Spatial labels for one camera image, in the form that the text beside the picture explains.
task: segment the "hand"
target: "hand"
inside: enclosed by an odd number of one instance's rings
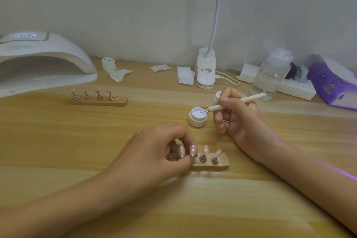
[[[180,148],[176,138],[183,143],[186,156],[170,162],[166,155],[178,153]],[[186,126],[170,122],[141,128],[100,174],[107,181],[107,191],[111,192],[107,201],[110,205],[117,202],[114,205],[118,206],[133,200],[162,182],[187,172],[196,157],[197,143]]]
[[[244,104],[240,100],[244,97],[234,88],[224,89],[216,104],[226,109],[215,111],[213,121],[220,133],[227,132],[248,156],[264,164],[269,153],[283,140],[266,123],[255,102]]]

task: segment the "power socket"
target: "power socket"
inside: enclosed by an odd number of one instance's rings
[[[236,78],[243,82],[253,83],[258,71],[258,66],[244,63],[241,74]],[[283,79],[280,82],[277,91],[309,101],[316,94],[315,88],[310,80],[308,80],[307,83],[302,84],[293,79]]]

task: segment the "wooden table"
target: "wooden table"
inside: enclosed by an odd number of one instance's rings
[[[127,96],[126,107],[68,105],[68,87],[0,99],[0,209],[28,202],[103,170],[143,126],[178,121],[190,127],[201,151],[227,153],[226,171],[192,171],[65,237],[352,237],[322,209],[253,162],[226,135],[212,114],[203,128],[187,117],[213,103],[227,82],[213,89],[179,85],[176,68],[152,72],[152,64],[117,61],[133,72],[116,83],[94,59],[98,79],[81,85]],[[249,84],[238,89],[248,93]],[[278,93],[258,102],[285,140],[357,175],[357,112],[333,108],[315,96],[305,101]]]

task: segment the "white wall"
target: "white wall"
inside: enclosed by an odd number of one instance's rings
[[[88,55],[193,65],[214,8],[215,0],[0,0],[0,34],[48,30]],[[222,0],[217,67],[257,62],[266,36],[282,36],[297,64],[327,52],[357,69],[357,0]]]

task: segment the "uv nail lamp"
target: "uv nail lamp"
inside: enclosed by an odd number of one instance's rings
[[[62,36],[40,31],[0,37],[0,97],[96,79],[87,54]]]

